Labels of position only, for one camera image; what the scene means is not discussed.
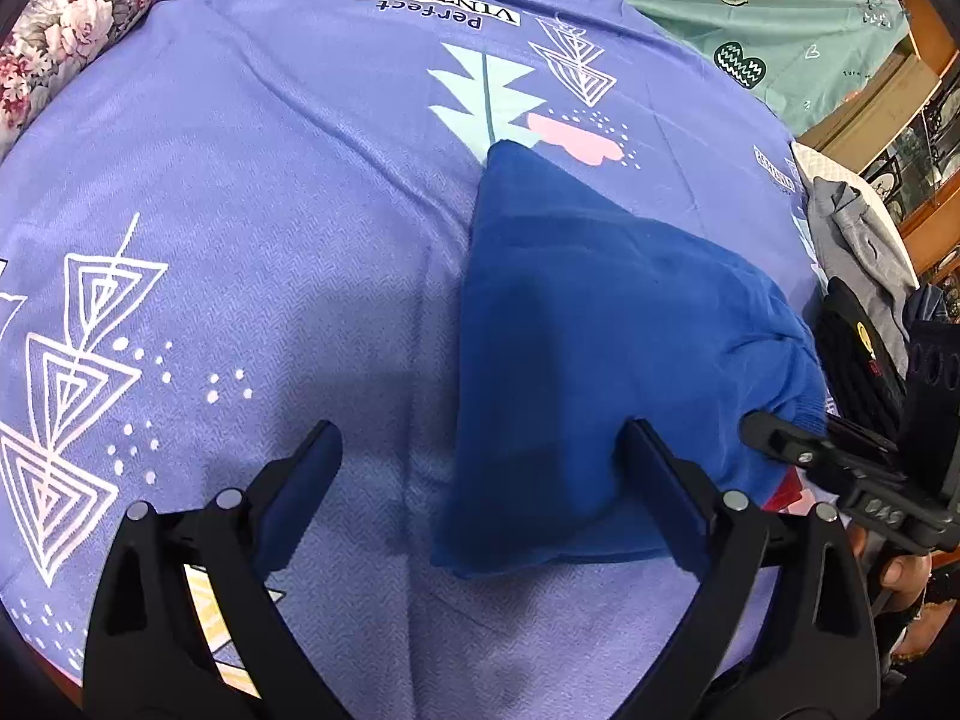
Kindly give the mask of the right hand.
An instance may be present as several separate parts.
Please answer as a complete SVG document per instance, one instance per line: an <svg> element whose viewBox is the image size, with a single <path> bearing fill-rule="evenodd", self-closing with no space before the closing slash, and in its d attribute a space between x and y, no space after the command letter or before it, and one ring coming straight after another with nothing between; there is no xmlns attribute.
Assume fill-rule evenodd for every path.
<svg viewBox="0 0 960 720"><path fill-rule="evenodd" d="M855 523L846 530L854 557L864 572L877 571L867 580L875 614L900 613L913 606L928 585L932 572L930 554L896 554L880 561L880 548L874 548L874 535Z"/></svg>

